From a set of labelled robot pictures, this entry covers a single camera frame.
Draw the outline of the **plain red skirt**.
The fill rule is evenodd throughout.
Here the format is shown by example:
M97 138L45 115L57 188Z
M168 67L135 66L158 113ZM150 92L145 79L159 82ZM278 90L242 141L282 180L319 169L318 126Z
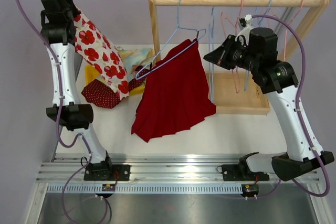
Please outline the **plain red skirt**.
M146 78L131 127L145 142L189 130L216 113L196 40L172 48L156 67Z

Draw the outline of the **pastel floral skirt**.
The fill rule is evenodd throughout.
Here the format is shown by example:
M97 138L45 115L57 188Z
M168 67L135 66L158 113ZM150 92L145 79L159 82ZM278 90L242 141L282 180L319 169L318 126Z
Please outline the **pastel floral skirt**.
M150 63L154 56L154 50L152 48L140 48L125 50L120 46L115 47L118 51L123 65L127 72L127 79L130 82L135 78L137 73L137 67L143 67Z

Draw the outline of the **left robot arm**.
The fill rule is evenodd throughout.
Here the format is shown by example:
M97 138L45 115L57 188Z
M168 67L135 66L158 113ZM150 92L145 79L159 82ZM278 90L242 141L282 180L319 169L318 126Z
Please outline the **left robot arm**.
M63 147L71 148L78 140L85 145L89 156L86 163L81 165L85 170L85 180L116 180L118 172L93 129L93 108L89 104L82 104L77 92L74 18L80 12L72 0L41 2L44 10L41 11L40 34L46 41L55 92L52 107L46 109L47 116L56 122L57 127L62 126L73 132L75 138L72 143L58 140Z

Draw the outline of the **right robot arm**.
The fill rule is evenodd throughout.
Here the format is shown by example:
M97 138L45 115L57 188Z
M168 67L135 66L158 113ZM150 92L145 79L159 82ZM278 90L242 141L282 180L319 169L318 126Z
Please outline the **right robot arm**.
M332 152L325 151L314 138L302 103L296 97L299 81L290 63L277 58L278 37L270 28L253 28L248 39L229 35L204 60L224 69L236 67L251 72L252 79L273 107L287 151L283 154L251 153L240 158L239 176L252 179L257 173L276 174L289 181L334 162Z

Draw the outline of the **dark red dotted skirt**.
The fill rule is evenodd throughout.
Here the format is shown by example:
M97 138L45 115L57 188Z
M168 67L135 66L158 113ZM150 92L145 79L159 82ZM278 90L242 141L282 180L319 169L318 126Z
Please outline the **dark red dotted skirt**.
M96 74L91 76L90 81L83 88L81 94L88 103L92 103L99 108L113 109L125 97L121 95L135 95L143 93L146 83L146 77L139 80L132 79L131 81L122 81L117 85L117 91L113 91L105 79L100 75Z

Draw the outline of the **white red poppy skirt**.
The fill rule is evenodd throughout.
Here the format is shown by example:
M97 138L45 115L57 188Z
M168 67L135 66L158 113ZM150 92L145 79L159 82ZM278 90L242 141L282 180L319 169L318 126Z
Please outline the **white red poppy skirt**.
M84 14L74 17L75 52L93 66L120 100L129 96L127 71L114 44Z

